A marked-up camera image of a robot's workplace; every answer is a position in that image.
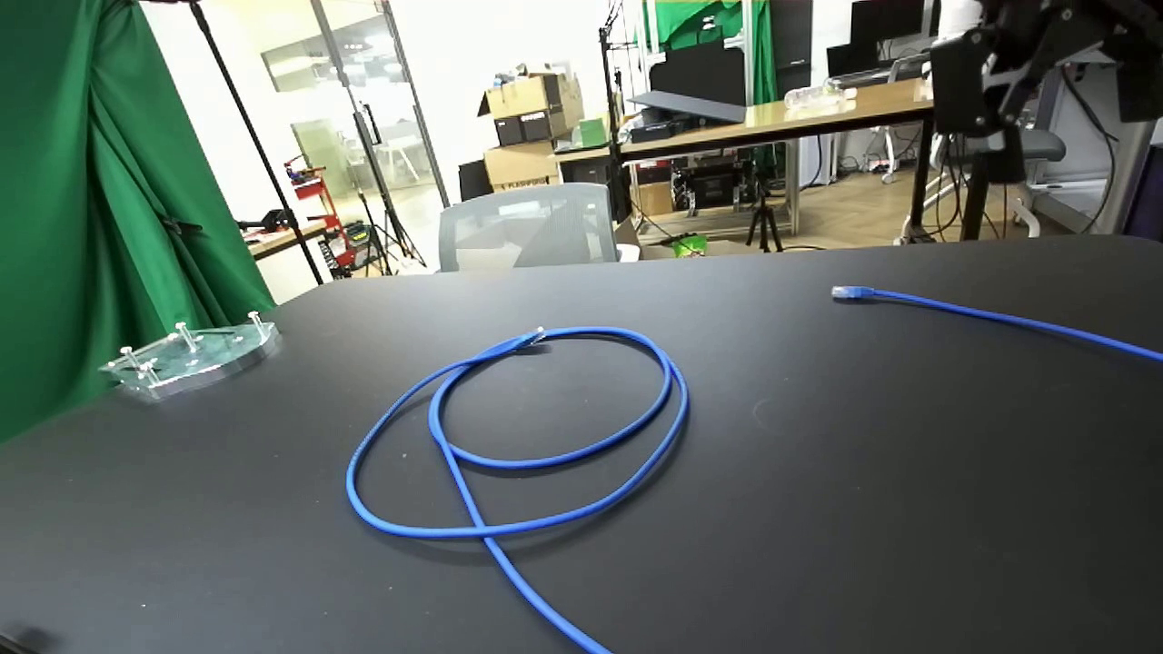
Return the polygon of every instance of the stand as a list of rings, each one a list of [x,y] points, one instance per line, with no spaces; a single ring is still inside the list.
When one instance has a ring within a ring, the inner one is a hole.
[[[211,34],[211,23],[209,23],[209,16],[204,16],[204,2],[199,2],[199,0],[185,0],[185,2],[188,2],[193,23],[199,26],[199,34],[209,35],[209,47],[211,47],[214,66],[217,66],[217,71],[223,71],[223,80],[226,80],[226,92],[231,92],[234,106],[240,109],[240,117],[245,117],[245,123],[248,123],[251,144],[254,144],[254,154],[257,154],[257,160],[263,160],[263,169],[267,169],[271,186],[277,187],[280,206],[284,206],[289,219],[290,219],[294,242],[300,242],[300,249],[303,249],[303,257],[306,257],[306,265],[312,269],[315,288],[322,288],[322,283],[323,283],[322,265],[315,265],[312,249],[306,247],[306,235],[303,235],[303,227],[300,227],[300,213],[290,210],[289,194],[284,194],[284,186],[280,186],[280,179],[277,179],[277,169],[272,169],[272,163],[271,163],[271,157],[267,157],[267,148],[263,148],[263,137],[257,137],[254,118],[251,118],[248,106],[245,106],[245,93],[240,93],[240,87],[234,85],[234,76],[231,76],[231,70],[226,70],[226,58],[223,58],[223,49],[217,49],[217,40],[214,40],[214,34]]]
[[[610,29],[620,23],[620,9],[610,6],[606,23],[597,29],[597,47],[605,53],[605,92],[606,92],[606,206],[610,219],[622,220],[628,219],[628,210],[622,213],[620,204],[620,183],[622,183],[622,133],[620,133],[620,97],[615,97],[615,80],[610,80]]]
[[[769,186],[761,186],[765,196],[755,196],[755,210],[752,210],[752,225],[748,225],[748,247],[752,241],[761,235],[761,249],[772,253],[772,242],[775,249],[784,249],[784,241],[777,235],[777,220],[775,220],[775,206],[769,204]]]
[[[919,148],[915,148],[919,157],[915,157],[914,210],[909,210],[909,220],[907,220],[907,232],[897,242],[935,242],[935,235],[922,227],[932,148],[935,148],[935,117],[922,117],[919,118]]]

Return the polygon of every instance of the cardboard box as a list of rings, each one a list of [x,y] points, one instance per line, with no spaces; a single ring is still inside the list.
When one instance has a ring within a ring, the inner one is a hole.
[[[655,219],[655,213],[674,213],[674,198],[669,198],[669,183],[652,183],[652,186],[635,186],[633,187],[633,206],[643,213],[643,219]]]
[[[518,76],[501,87],[492,87],[481,97],[475,117],[498,118],[498,141],[558,141],[567,137],[583,123],[583,87],[580,76],[567,71],[531,71]]]
[[[498,127],[498,144],[558,141],[572,133],[564,114],[501,117],[495,118],[495,127]]]
[[[561,179],[561,163],[548,141],[492,148],[485,157],[485,169],[495,187],[548,186]]]

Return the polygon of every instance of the computer monitor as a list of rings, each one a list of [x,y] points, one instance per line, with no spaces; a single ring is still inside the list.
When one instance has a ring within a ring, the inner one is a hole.
[[[664,85],[655,92],[746,106],[746,62],[737,47],[698,42],[664,53]]]
[[[926,0],[867,0],[870,9],[870,35],[874,40],[897,40],[897,35],[915,35],[926,34],[922,26],[922,2]]]

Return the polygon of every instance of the cable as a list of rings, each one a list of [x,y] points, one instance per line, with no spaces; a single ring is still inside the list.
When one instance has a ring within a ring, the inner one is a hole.
[[[1097,118],[1096,106],[1084,97],[1080,85],[1069,80],[1064,70],[1057,70],[1057,76],[1060,76],[1064,92],[1080,100],[1080,109],[1084,109],[1084,117],[1090,118],[1090,127],[1102,133],[1104,154],[1110,154],[1110,160],[1111,160],[1111,169],[1104,173],[1102,204],[1097,204],[1097,210],[1090,213],[1090,220],[1084,225],[1084,232],[1090,232],[1090,227],[1097,225],[1102,210],[1104,210],[1110,198],[1111,198],[1111,183],[1117,183],[1117,173],[1121,173],[1121,157],[1117,157],[1117,141],[1121,141],[1121,137],[1117,137],[1111,131],[1104,131],[1104,123]]]
[[[960,187],[966,186],[964,183],[964,169],[955,163],[947,163],[948,179],[954,179],[954,213],[947,220],[937,220],[935,235],[947,242],[947,232],[960,220]]]
[[[922,295],[901,295],[901,290],[884,290],[884,288],[833,288],[833,300],[915,305],[915,307],[932,307],[932,311],[954,311],[954,315],[966,315],[966,321],[1008,324],[1008,327],[1040,329],[1040,333],[1054,333],[1054,339],[1069,339],[1069,340],[1088,340],[1088,344],[1097,344],[1097,350],[1117,350],[1117,352],[1128,352],[1128,356],[1137,356],[1137,359],[1163,364],[1160,350],[1147,350],[1147,344],[1136,344],[1136,340],[1121,340],[1121,339],[1110,339],[1110,333],[1096,333],[1096,329],[1080,329],[1080,327],[1064,327],[1064,324],[1050,324],[1050,321],[990,311],[990,307],[937,300],[937,296],[922,296]]]
[[[652,408],[633,419],[628,425],[622,425],[610,436],[600,436],[597,442],[587,442],[580,449],[564,449],[564,455],[547,455],[547,458],[487,458],[475,449],[466,449],[457,442],[451,442],[448,427],[443,427],[443,408],[451,401],[451,393],[469,382],[474,375],[481,375],[485,366],[495,366],[518,352],[535,352],[547,340],[558,339],[597,339],[597,340],[622,340],[633,344],[640,352],[649,352],[660,366],[661,366],[661,389],[652,401]],[[448,465],[448,476],[474,519],[474,527],[414,527],[414,522],[393,522],[382,519],[368,510],[365,493],[359,493],[359,471],[368,455],[374,449],[374,442],[388,431],[388,425],[404,414],[404,408],[410,408],[410,401],[435,386],[432,401],[431,401],[431,436]],[[610,493],[564,510],[564,512],[548,512],[548,514],[531,514],[531,519],[512,519],[512,522],[487,522],[487,514],[475,506],[475,493],[466,481],[466,465],[474,467],[487,467],[487,471],[552,471],[552,467],[567,467],[567,465],[583,465],[587,458],[597,458],[605,449],[615,449],[620,442],[633,438],[635,431],[643,431],[669,404],[675,404],[675,414],[664,425],[664,436],[660,438],[660,448],[643,458],[643,465],[620,484]],[[359,514],[359,522],[368,522],[380,534],[393,534],[393,539],[410,539],[410,541],[485,541],[485,548],[492,552],[492,559],[498,563],[498,570],[506,573],[506,581],[558,630],[564,633],[576,648],[583,651],[606,651],[605,644],[597,644],[588,633],[583,633],[576,621],[567,621],[548,598],[541,598],[537,588],[531,588],[524,581],[524,573],[518,570],[518,563],[509,559],[509,552],[501,548],[501,539],[520,539],[520,534],[537,534],[537,531],[552,531],[552,527],[567,527],[580,519],[592,519],[605,514],[610,510],[620,510],[622,500],[628,500],[640,487],[652,484],[652,476],[661,467],[661,460],[674,455],[674,448],[680,442],[680,431],[692,419],[692,389],[683,370],[675,366],[675,359],[655,344],[649,333],[640,329],[624,329],[624,327],[552,327],[552,329],[531,329],[531,333],[518,333],[509,340],[498,340],[469,359],[448,364],[440,370],[432,370],[431,379],[421,379],[417,386],[410,386],[406,393],[397,396],[397,404],[388,404],[388,412],[368,427],[368,436],[359,438],[359,448],[348,458],[346,467],[346,499],[348,510]]]

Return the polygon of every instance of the wooden desk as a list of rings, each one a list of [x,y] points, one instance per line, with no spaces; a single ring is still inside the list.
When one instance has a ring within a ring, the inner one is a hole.
[[[312,241],[323,232],[323,220],[303,220],[303,241]],[[294,247],[294,232],[290,227],[280,227],[280,232],[267,232],[257,242],[248,242],[251,257],[271,257],[271,253],[280,253]]]
[[[914,220],[919,225],[922,213],[922,186],[932,173],[932,133],[935,133],[935,100],[919,93],[919,80],[901,85],[879,85],[879,87],[859,87],[859,106],[850,114],[833,117],[789,117],[784,100],[748,106],[742,123],[704,127],[704,131],[683,131],[660,141],[624,141],[620,163],[628,160],[664,160],[703,148],[737,148],[737,144],[769,144],[784,141],[789,160],[800,160],[805,133],[830,133],[830,131],[861,131],[876,123],[907,123],[919,118],[919,160],[915,160],[915,187],[914,187]],[[610,157],[606,148],[587,148],[587,154],[564,154],[561,163],[592,163],[600,157]],[[800,227],[800,166],[784,166],[784,210],[789,225]]]
[[[827,133],[827,131],[859,131],[876,123],[926,118],[932,114],[935,114],[935,100],[919,97],[915,80],[879,85],[879,87],[861,87],[859,106],[850,114],[789,117],[784,100],[748,106],[748,117],[742,123],[683,131],[660,141],[628,141],[622,144],[622,160],[761,144],[761,141],[783,141],[783,137],[805,137],[805,133]]]

